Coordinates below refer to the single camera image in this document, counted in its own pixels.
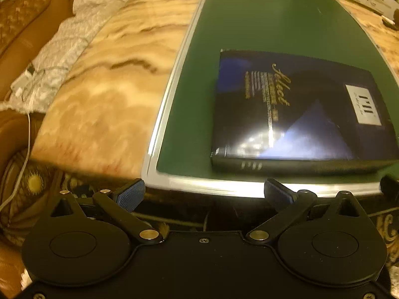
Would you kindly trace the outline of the green desk mat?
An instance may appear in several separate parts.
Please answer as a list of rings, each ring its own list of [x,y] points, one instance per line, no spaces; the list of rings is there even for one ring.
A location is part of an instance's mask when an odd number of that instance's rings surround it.
[[[292,190],[321,197],[341,190],[356,196],[380,191],[374,172],[288,174],[225,171],[212,165],[215,87],[224,50],[313,57],[370,72],[386,104],[398,142],[398,83],[392,68],[360,22],[338,0],[200,0],[170,75],[142,178],[146,185],[222,196],[263,195],[275,178]]]

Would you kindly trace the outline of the white lace sofa cover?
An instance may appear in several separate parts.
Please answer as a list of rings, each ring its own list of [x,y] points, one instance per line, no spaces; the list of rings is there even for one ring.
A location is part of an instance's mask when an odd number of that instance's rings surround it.
[[[71,68],[105,23],[128,0],[74,0],[72,17],[11,84],[1,110],[46,113]]]

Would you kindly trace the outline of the small dark object on table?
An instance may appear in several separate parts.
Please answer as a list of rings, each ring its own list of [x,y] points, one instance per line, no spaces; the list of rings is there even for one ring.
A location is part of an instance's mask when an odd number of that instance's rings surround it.
[[[395,21],[385,17],[384,15],[382,15],[382,23],[384,26],[386,26],[392,30],[399,31],[399,28],[396,25]]]

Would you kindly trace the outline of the brown leather sofa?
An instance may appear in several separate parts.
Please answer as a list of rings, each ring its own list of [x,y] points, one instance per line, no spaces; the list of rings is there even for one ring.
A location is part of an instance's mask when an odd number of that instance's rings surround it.
[[[3,0],[1,2],[1,101],[11,84],[72,17],[74,0]]]

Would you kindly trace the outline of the dark blue box lid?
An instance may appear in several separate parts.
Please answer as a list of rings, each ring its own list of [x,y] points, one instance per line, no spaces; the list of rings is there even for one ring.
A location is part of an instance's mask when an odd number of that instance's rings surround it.
[[[300,55],[224,50],[210,159],[225,171],[363,173],[396,163],[398,142],[370,72]]]

